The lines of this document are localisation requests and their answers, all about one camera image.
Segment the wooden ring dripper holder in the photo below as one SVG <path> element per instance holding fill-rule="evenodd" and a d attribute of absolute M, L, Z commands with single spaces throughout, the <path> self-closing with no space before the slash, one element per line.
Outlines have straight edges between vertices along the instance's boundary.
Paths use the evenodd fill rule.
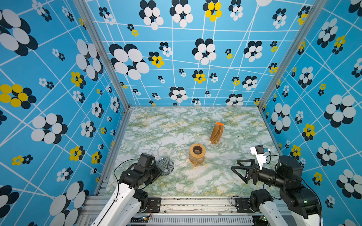
<path fill-rule="evenodd" d="M 203 158 L 206 154 L 206 148 L 199 143 L 193 144 L 190 148 L 189 148 L 189 154 L 191 157 L 193 158 Z"/>

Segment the aluminium corner post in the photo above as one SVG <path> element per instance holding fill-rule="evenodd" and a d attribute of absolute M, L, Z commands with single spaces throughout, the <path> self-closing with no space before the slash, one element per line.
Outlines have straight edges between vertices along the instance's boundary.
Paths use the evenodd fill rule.
<path fill-rule="evenodd" d="M 96 25 L 91 18 L 90 11 L 87 8 L 87 4 L 85 1 L 81 1 L 81 0 L 75 0 L 74 3 L 76 5 L 77 10 L 80 13 L 81 18 L 87 25 L 87 31 L 100 55 L 100 58 L 102 60 L 102 63 L 104 65 L 106 71 L 109 74 L 110 80 L 113 83 L 115 90 L 117 91 L 117 93 L 120 97 L 120 100 L 125 108 L 125 111 L 127 112 L 127 111 L 129 111 L 130 104 L 126 98 L 126 95 L 124 94 L 124 92 L 122 90 L 120 81 L 119 81 L 119 79 L 116 75 L 116 72 L 111 64 L 111 61 L 107 55 L 106 49 L 102 43 L 99 32 L 96 29 Z"/>
<path fill-rule="evenodd" d="M 267 89 L 265 90 L 261 101 L 258 105 L 259 111 L 262 111 L 262 108 L 267 103 L 267 100 L 272 95 L 272 92 L 277 84 L 277 82 L 281 79 L 283 76 L 285 70 L 289 66 L 290 62 L 292 61 L 295 53 L 297 52 L 297 49 L 299 45 L 304 41 L 305 37 L 308 35 L 309 31 L 315 24 L 318 16 L 320 15 L 323 7 L 327 3 L 327 0 L 317 0 L 314 2 L 313 6 L 311 7 L 311 11 L 309 16 L 307 17 L 306 21 L 301 25 L 298 33 L 296 34 L 293 42 L 291 43 L 289 49 L 287 50 L 285 56 L 283 57 L 281 64 L 278 68 L 277 73 L 273 76 L 270 83 L 267 86 Z"/>

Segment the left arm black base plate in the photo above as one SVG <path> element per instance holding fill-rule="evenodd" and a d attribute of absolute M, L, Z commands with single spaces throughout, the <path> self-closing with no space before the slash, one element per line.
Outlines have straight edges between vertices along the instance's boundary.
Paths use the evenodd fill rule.
<path fill-rule="evenodd" d="M 136 200 L 140 202 L 140 209 L 138 213 L 160 213 L 161 198 L 148 197 Z"/>

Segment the aluminium front rail frame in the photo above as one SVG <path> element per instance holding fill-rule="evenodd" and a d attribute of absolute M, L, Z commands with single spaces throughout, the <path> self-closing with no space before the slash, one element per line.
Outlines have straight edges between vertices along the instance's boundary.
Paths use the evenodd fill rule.
<path fill-rule="evenodd" d="M 160 213 L 136 213 L 126 226 L 271 226 L 260 213 L 237 213 L 236 197 L 160 197 Z M 274 201 L 287 226 L 298 226 L 284 201 Z M 93 226 L 106 204 L 105 196 L 88 198 L 76 225 Z"/>

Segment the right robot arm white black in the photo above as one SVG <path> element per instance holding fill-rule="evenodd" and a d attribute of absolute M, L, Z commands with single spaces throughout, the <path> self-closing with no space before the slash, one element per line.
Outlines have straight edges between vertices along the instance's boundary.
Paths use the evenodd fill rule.
<path fill-rule="evenodd" d="M 318 195 L 302 178 L 303 169 L 295 158 L 281 156 L 274 169 L 260 167 L 254 159 L 238 160 L 231 170 L 245 183 L 262 182 L 279 189 L 280 197 L 287 205 L 298 226 L 322 226 L 322 206 Z M 266 217 L 271 226 L 286 226 L 274 198 L 266 189 L 255 190 L 247 201 L 255 213 Z"/>

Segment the left aluminium corner post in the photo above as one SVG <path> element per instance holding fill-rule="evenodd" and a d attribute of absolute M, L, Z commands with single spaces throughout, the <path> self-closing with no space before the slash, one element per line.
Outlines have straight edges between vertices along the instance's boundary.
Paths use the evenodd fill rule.
<path fill-rule="evenodd" d="M 117 93 L 120 97 L 120 100 L 125 108 L 125 111 L 127 112 L 127 111 L 129 111 L 130 104 L 126 98 L 126 95 L 124 94 L 124 92 L 122 90 L 120 81 L 119 81 L 119 79 L 116 75 L 116 72 L 111 64 L 111 61 L 107 55 L 106 49 L 102 43 L 99 32 L 96 29 L 96 25 L 91 18 L 90 11 L 87 8 L 87 4 L 85 1 L 81 1 L 81 0 L 75 0 L 74 3 L 76 5 L 77 10 L 80 13 L 81 18 L 87 25 L 87 31 L 100 55 L 100 58 L 102 60 L 102 63 L 104 65 L 106 71 L 109 74 L 110 80 L 113 83 L 115 90 L 117 91 Z"/>

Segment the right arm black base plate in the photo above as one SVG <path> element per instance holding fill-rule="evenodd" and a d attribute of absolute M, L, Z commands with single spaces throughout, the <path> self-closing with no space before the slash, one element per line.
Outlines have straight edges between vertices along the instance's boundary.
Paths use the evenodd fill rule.
<path fill-rule="evenodd" d="M 254 213 L 250 208 L 249 198 L 234 198 L 234 205 L 236 206 L 237 213 Z"/>

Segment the orange glass coffee carafe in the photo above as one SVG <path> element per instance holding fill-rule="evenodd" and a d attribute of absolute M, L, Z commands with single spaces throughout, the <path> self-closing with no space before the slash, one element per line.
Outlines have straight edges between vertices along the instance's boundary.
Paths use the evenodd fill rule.
<path fill-rule="evenodd" d="M 193 163 L 194 166 L 202 164 L 205 160 L 205 154 L 189 154 L 189 160 Z"/>

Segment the right aluminium corner post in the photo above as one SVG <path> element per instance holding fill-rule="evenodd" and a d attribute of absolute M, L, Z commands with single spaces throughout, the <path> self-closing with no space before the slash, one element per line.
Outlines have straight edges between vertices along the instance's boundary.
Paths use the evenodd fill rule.
<path fill-rule="evenodd" d="M 297 52 L 297 49 L 299 45 L 304 41 L 305 37 L 308 35 L 309 31 L 315 24 L 318 16 L 320 15 L 323 7 L 327 3 L 327 0 L 317 0 L 314 2 L 313 6 L 311 7 L 311 11 L 309 16 L 307 17 L 306 21 L 301 25 L 298 33 L 296 34 L 293 42 L 291 43 L 289 49 L 287 50 L 285 56 L 283 57 L 281 64 L 278 68 L 277 73 L 273 76 L 270 83 L 267 86 L 267 89 L 265 90 L 261 101 L 258 105 L 259 111 L 262 111 L 262 108 L 267 103 L 267 100 L 272 95 L 272 92 L 277 84 L 277 82 L 281 79 L 283 76 L 285 70 L 289 66 L 290 62 L 292 61 L 295 53 Z"/>

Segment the grey ribbed glass dripper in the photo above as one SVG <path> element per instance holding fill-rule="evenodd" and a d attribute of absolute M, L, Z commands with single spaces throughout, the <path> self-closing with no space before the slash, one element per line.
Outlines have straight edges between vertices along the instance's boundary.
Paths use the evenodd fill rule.
<path fill-rule="evenodd" d="M 174 170 L 174 162 L 171 158 L 161 158 L 156 165 L 160 168 L 162 176 L 167 176 Z"/>

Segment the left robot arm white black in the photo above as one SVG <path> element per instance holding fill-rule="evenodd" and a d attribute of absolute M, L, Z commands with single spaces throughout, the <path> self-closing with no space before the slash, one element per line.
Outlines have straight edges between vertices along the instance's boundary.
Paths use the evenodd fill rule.
<path fill-rule="evenodd" d="M 139 187 L 153 184 L 161 173 L 154 156 L 141 154 L 137 163 L 122 172 L 115 191 L 92 225 L 126 226 L 147 206 L 148 193 Z"/>

